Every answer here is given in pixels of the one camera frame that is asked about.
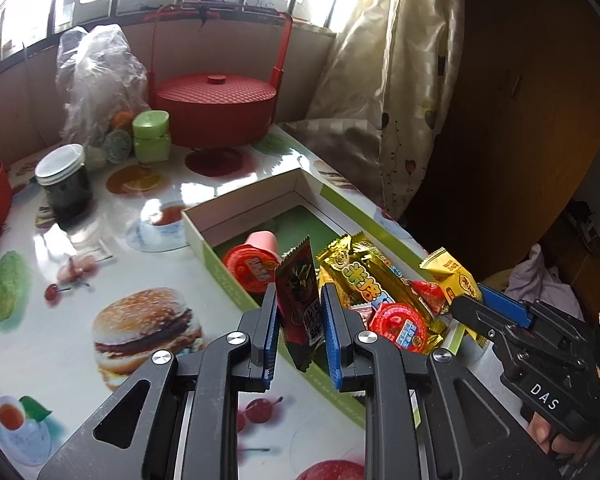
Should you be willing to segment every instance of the human hand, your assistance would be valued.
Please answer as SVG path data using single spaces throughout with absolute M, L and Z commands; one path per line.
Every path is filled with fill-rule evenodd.
M 576 460 L 582 458 L 582 455 L 589 449 L 589 444 L 594 438 L 591 435 L 583 441 L 574 442 L 563 435 L 558 435 L 555 437 L 553 443 L 550 444 L 549 437 L 551 436 L 551 430 L 551 425 L 537 413 L 534 413 L 534 418 L 531 420 L 528 428 L 526 428 L 526 432 L 536 441 L 536 444 L 540 446 L 540 449 L 544 453 L 549 453 L 549 446 L 551 445 L 551 449 L 556 453 L 573 454 Z

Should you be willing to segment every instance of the green jar lid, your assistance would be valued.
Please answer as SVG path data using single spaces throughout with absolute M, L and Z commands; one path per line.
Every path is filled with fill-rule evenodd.
M 132 126 L 138 139 L 155 139 L 169 131 L 169 113 L 163 110 L 148 110 L 136 115 Z

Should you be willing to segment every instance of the silver screw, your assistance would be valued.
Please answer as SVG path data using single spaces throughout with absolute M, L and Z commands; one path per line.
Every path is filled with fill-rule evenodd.
M 154 355 L 151 356 L 151 361 L 156 363 L 157 365 L 167 364 L 171 361 L 171 353 L 166 350 L 158 350 L 154 352 Z
M 358 334 L 358 341 L 361 343 L 375 343 L 378 341 L 378 334 L 371 330 L 363 330 Z
M 226 341 L 230 345 L 241 345 L 242 343 L 247 341 L 247 336 L 244 335 L 242 332 L 231 332 L 227 335 Z
M 446 348 L 436 348 L 431 355 L 439 363 L 448 363 L 452 357 L 451 352 Z

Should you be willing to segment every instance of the white jar lid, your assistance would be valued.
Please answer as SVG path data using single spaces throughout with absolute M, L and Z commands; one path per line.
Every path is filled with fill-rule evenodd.
M 47 153 L 36 166 L 36 179 L 41 186 L 51 186 L 75 173 L 84 164 L 84 148 L 66 144 Z

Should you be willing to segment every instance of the light purple cloth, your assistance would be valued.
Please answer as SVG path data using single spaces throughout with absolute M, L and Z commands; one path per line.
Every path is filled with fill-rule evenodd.
M 542 300 L 573 317 L 584 320 L 580 304 L 571 287 L 562 283 L 544 266 L 540 245 L 529 251 L 529 259 L 517 264 L 509 277 L 504 291 L 512 300 Z

